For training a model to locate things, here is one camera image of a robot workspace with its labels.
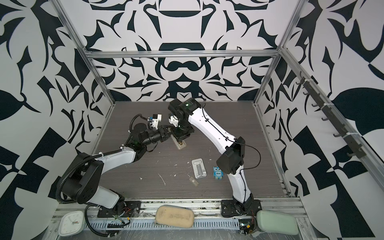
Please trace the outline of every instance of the black and white wallpaper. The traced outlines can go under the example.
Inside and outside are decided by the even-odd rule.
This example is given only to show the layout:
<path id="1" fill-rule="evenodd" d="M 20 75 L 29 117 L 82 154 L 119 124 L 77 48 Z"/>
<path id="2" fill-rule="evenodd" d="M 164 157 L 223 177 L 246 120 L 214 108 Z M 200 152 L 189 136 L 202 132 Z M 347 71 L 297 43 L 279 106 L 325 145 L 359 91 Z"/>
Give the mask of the black and white wallpaper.
<path id="1" fill-rule="evenodd" d="M 92 51 L 277 48 L 298 0 L 62 0 Z"/>
<path id="2" fill-rule="evenodd" d="M 384 192 L 281 59 L 258 103 L 279 164 L 319 239 L 383 239 Z"/>
<path id="3" fill-rule="evenodd" d="M 287 48 L 384 159 L 384 1 L 310 0 Z"/>
<path id="4" fill-rule="evenodd" d="M 110 107 L 47 0 L 0 3 L 0 238 L 32 239 Z"/>
<path id="5" fill-rule="evenodd" d="M 253 100 L 272 57 L 103 58 L 116 101 Z"/>

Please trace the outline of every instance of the small beige object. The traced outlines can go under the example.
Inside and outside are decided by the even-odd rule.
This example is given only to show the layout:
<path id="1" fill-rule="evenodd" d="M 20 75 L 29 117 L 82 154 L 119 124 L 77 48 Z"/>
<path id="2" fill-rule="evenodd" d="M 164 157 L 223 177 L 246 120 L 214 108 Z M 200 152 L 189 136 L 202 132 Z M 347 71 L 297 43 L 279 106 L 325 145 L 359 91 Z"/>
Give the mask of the small beige object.
<path id="1" fill-rule="evenodd" d="M 173 206 L 161 206 L 157 209 L 155 223 L 174 227 L 191 228 L 195 215 L 192 210 Z"/>

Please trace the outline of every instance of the wood grain surface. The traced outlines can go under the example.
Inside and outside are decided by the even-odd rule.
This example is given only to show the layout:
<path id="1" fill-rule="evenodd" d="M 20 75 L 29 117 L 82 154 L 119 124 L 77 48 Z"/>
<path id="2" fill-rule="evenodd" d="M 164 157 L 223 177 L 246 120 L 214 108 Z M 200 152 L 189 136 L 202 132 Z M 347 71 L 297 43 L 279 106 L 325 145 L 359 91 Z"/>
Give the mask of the wood grain surface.
<path id="1" fill-rule="evenodd" d="M 129 123 L 138 113 L 144 117 L 162 114 L 159 125 L 169 124 L 168 105 L 167 102 L 117 102 L 97 151 L 118 149 L 128 138 Z M 208 102 L 204 109 L 230 134 L 242 136 L 246 144 L 260 151 L 261 164 L 255 169 L 245 170 L 247 184 L 254 197 L 284 196 L 252 103 Z M 145 121 L 137 118 L 135 124 L 139 122 Z M 217 166 L 220 153 L 203 133 L 194 129 L 182 150 L 177 149 L 172 139 L 159 142 L 155 151 L 145 153 L 139 161 L 104 173 L 100 185 L 127 198 L 232 197 L 227 175 L 222 180 L 213 176 L 213 167 Z M 197 158 L 203 159 L 207 176 L 197 179 L 199 185 L 195 187 L 189 176 L 194 175 L 191 160 Z M 245 147 L 244 167 L 253 167 L 258 161 L 258 153 Z"/>

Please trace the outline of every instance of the patterned back wall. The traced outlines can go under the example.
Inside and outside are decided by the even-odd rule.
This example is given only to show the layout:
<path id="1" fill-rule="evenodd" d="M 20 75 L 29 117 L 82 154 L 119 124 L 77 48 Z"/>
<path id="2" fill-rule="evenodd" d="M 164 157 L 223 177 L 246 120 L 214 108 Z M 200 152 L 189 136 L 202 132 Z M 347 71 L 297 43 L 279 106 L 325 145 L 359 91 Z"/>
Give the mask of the patterned back wall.
<path id="1" fill-rule="evenodd" d="M 383 159 L 384 2 L 309 0 L 288 50 Z M 322 239 L 384 239 L 384 192 L 279 62 L 259 106 L 292 192 Z"/>
<path id="2" fill-rule="evenodd" d="M 110 107 L 47 0 L 0 3 L 0 238 L 48 226 L 57 181 Z"/>
<path id="3" fill-rule="evenodd" d="M 62 0 L 91 51 L 276 49 L 297 0 Z M 253 100 L 269 57 L 103 59 L 117 101 Z"/>

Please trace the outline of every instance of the alarm clock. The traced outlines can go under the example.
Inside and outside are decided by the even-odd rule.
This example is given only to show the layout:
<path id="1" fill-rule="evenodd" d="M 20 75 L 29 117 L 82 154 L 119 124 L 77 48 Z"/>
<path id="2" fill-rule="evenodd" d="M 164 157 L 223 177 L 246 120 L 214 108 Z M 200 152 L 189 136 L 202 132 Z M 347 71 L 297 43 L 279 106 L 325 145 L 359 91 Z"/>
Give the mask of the alarm clock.
<path id="1" fill-rule="evenodd" d="M 84 212 L 75 211 L 65 214 L 59 226 L 59 235 L 62 237 L 78 234 L 84 229 Z"/>

